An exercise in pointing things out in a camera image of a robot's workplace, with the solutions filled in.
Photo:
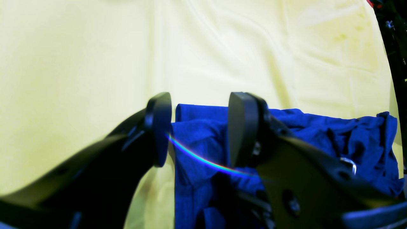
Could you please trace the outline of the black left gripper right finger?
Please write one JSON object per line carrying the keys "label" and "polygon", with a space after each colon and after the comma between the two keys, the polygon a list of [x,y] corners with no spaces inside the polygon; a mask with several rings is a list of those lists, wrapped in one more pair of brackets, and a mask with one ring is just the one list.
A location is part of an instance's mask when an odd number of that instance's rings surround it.
{"label": "black left gripper right finger", "polygon": [[406,228],[405,201],[298,139],[252,93],[230,94],[228,142],[232,167],[261,178],[278,229]]}

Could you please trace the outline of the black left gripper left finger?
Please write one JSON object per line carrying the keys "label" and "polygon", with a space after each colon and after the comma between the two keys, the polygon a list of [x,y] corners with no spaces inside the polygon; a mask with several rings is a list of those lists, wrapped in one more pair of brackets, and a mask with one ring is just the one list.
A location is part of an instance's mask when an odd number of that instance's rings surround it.
{"label": "black left gripper left finger", "polygon": [[1,196],[13,229],[122,229],[141,178],[167,159],[171,95],[162,92],[102,140]]}

